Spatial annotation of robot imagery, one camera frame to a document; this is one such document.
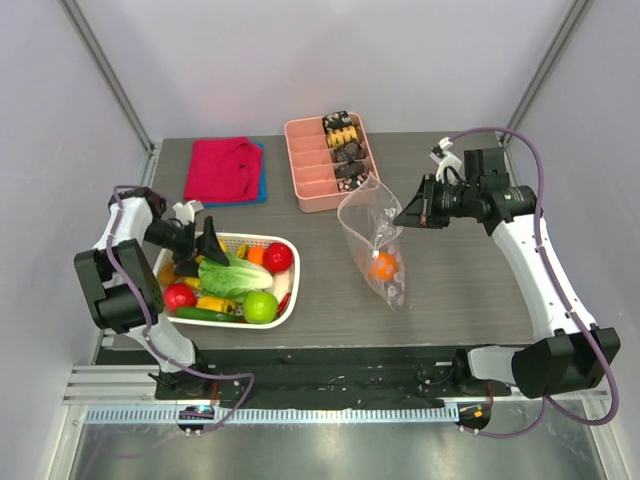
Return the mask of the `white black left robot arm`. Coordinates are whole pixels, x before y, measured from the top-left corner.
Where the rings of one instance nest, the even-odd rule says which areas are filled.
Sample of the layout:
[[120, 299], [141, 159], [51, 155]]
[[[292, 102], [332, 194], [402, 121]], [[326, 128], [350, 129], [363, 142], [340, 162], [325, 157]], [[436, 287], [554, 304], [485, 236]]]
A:
[[109, 221], [94, 246], [77, 254], [74, 268], [90, 315], [101, 330], [135, 340], [156, 360], [157, 384], [193, 399], [205, 397], [216, 377], [195, 343], [183, 336], [165, 313], [161, 287], [142, 246], [151, 243], [173, 254], [176, 266], [197, 256], [224, 267], [212, 217], [196, 231], [197, 201], [176, 203], [165, 218], [167, 200], [149, 187], [121, 185], [112, 190]]

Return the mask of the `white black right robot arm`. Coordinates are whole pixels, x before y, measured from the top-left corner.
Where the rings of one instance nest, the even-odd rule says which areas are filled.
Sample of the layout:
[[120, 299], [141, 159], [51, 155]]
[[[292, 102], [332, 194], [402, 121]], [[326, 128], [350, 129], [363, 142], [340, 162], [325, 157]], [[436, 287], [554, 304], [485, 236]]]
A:
[[535, 216], [534, 190], [512, 185], [499, 147], [467, 150], [458, 158], [442, 145], [431, 157], [437, 171], [423, 177], [395, 225], [443, 229], [453, 218], [482, 224], [514, 274], [534, 333], [525, 347], [489, 345], [463, 354], [451, 371], [455, 389], [472, 395], [497, 381], [535, 399], [596, 387], [620, 338], [613, 328], [599, 327], [578, 299], [544, 219]]

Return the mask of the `clear zip top bag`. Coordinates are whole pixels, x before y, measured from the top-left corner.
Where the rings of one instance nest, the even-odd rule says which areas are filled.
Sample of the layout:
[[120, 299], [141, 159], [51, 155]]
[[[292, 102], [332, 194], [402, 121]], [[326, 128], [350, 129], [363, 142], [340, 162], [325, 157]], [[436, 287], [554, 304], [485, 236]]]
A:
[[[356, 267], [371, 290], [393, 310], [405, 303], [406, 269], [399, 241], [402, 228], [393, 224], [400, 212], [398, 199], [375, 176], [350, 192], [337, 209]], [[394, 255], [398, 263], [398, 272], [390, 282], [369, 277], [373, 259], [380, 251]]]

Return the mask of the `green toy lettuce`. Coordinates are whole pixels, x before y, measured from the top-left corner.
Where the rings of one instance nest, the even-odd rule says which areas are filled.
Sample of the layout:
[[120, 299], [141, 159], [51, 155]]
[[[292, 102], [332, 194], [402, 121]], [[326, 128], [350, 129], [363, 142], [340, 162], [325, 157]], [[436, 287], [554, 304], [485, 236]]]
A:
[[272, 275], [262, 266], [230, 253], [225, 256], [227, 265], [208, 258], [200, 263], [198, 277], [204, 292], [241, 302], [252, 291], [264, 291], [273, 287]]

